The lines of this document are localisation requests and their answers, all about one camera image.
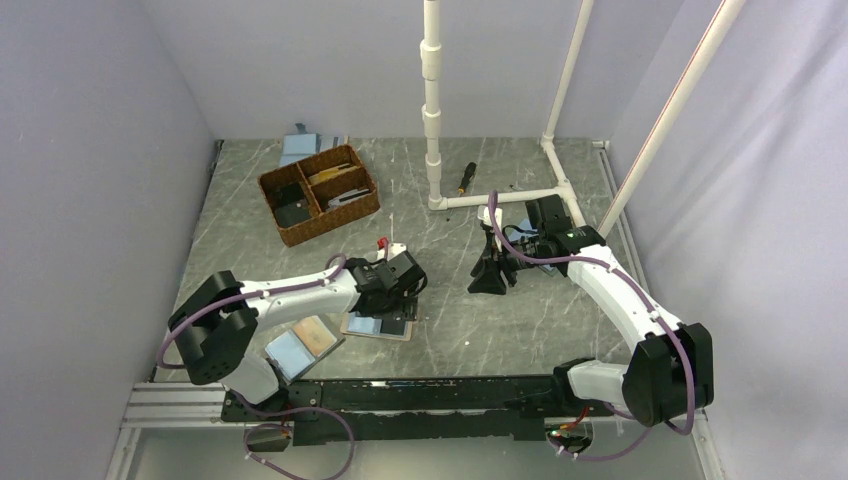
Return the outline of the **black credit card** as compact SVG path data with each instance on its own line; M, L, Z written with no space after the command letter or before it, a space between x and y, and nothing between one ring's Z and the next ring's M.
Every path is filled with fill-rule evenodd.
M389 337L408 337L411 334L411 322L399 318L383 319L379 333Z

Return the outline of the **gold credit card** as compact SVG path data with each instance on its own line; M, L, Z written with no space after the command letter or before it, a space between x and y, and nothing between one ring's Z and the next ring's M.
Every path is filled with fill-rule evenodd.
M319 183L328 181L332 178L335 178L349 170L355 168L355 165L352 163L345 163L336 166L329 167L327 169L321 170L311 176L308 177L308 183L310 185L317 185Z

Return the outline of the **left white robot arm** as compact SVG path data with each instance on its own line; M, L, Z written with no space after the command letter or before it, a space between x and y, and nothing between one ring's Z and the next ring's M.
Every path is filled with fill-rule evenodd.
M401 244L375 260L330 257L323 270L271 281L239 281L229 270L210 277L172 314L157 354L163 369L185 370L195 385L220 383L247 400L264 420L287 406L275 361L250 352L255 334L309 317L354 313L402 318L428 284L423 268Z

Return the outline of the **tan blue card holder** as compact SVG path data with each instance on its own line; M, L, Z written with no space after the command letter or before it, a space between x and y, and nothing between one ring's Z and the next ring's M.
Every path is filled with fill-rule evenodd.
M343 334L359 337L397 341L408 341L411 338L413 322L411 322L411 334L408 337L403 338L381 335L379 333L381 321L382 319L380 318L360 316L356 313L351 312L346 318L342 320L340 330Z

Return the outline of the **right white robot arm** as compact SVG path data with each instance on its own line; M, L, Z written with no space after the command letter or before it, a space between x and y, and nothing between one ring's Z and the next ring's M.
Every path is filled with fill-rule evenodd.
M530 227L506 235L497 193L477 217L486 245L468 290L504 295L521 270L550 267L580 287L616 327L630 353L625 364L578 358L554 369L551 401L574 415L592 402L622 407L645 427L665 424L681 435L695 413L714 399L712 337L700 323L686 324L655 301L626 272L606 240L576 226L556 195L526 202Z

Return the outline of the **silver grey vip card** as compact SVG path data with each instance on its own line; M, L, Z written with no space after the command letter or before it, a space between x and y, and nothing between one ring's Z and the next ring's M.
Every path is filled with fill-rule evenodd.
M329 209L335 209L340 206L350 204L359 198L367 196L368 194L370 194L368 189L350 190L331 198L327 202L327 206Z

